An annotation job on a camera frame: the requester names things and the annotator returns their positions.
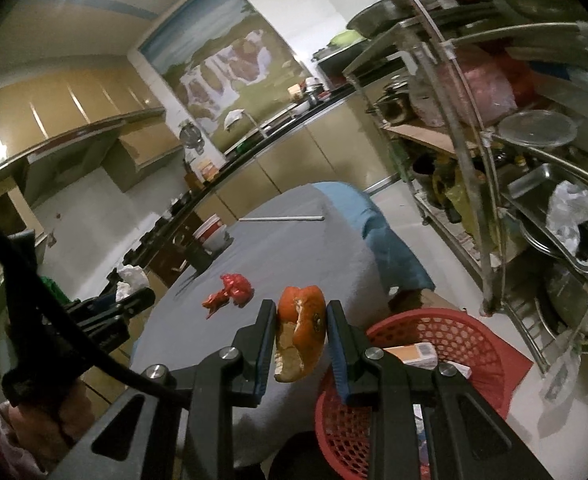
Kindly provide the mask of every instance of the metal bowl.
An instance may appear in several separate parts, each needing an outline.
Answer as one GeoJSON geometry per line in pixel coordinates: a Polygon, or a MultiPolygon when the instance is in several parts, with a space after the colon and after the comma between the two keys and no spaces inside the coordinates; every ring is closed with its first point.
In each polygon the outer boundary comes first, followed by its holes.
{"type": "Polygon", "coordinates": [[[561,251],[556,248],[556,246],[543,231],[536,227],[534,222],[521,214],[518,215],[518,219],[520,224],[520,233],[533,248],[542,252],[543,254],[546,254],[547,256],[552,256],[553,258],[561,258],[563,256],[561,251]]]}
{"type": "Polygon", "coordinates": [[[412,16],[413,10],[407,0],[381,0],[361,10],[349,20],[347,28],[373,40],[396,23],[412,16]]]}

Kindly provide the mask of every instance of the cable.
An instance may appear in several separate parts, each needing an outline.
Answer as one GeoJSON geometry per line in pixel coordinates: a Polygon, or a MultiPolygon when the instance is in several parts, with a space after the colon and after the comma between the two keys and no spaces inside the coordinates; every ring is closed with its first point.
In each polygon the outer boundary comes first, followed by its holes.
{"type": "Polygon", "coordinates": [[[0,232],[0,263],[5,270],[14,271],[18,281],[11,286],[19,287],[21,294],[29,294],[34,298],[34,305],[51,322],[56,330],[92,365],[119,380],[123,384],[135,388],[144,394],[178,404],[189,409],[187,398],[175,390],[154,383],[146,377],[125,368],[96,346],[78,327],[39,279],[38,275],[27,264],[26,260],[0,232]]]}

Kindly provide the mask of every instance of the chopstick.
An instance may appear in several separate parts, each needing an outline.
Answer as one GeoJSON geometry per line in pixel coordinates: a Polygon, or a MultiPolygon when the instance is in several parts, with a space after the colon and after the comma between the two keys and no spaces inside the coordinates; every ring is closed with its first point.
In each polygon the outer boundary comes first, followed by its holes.
{"type": "Polygon", "coordinates": [[[238,218],[239,222],[289,222],[289,221],[320,222],[325,220],[324,216],[263,216],[238,218]]]}

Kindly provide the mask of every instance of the plastic container lid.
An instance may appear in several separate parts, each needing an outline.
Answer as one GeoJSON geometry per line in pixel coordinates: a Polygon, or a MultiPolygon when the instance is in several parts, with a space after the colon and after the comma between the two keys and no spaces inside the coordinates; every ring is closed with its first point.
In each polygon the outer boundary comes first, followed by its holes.
{"type": "Polygon", "coordinates": [[[576,138],[578,129],[573,120],[549,110],[527,110],[504,118],[498,125],[503,139],[519,146],[553,148],[576,138]]]}

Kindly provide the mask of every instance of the green object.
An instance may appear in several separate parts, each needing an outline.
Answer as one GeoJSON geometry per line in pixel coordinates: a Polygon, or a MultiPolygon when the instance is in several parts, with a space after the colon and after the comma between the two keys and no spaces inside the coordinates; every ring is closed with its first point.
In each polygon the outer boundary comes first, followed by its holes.
{"type": "Polygon", "coordinates": [[[339,48],[344,48],[362,39],[363,37],[355,30],[345,30],[344,32],[341,32],[340,34],[337,34],[331,38],[329,44],[339,48]]]}
{"type": "Polygon", "coordinates": [[[396,171],[401,176],[401,180],[407,184],[410,181],[407,173],[410,157],[405,151],[403,142],[399,139],[389,140],[389,155],[392,158],[396,171]]]}
{"type": "Polygon", "coordinates": [[[72,300],[70,300],[65,295],[65,293],[58,286],[58,283],[56,283],[54,280],[52,280],[51,278],[48,278],[46,276],[40,276],[40,281],[45,283],[45,286],[49,289],[49,292],[51,292],[54,295],[56,300],[58,300],[58,303],[60,303],[61,305],[66,305],[67,303],[72,303],[72,300]]]}

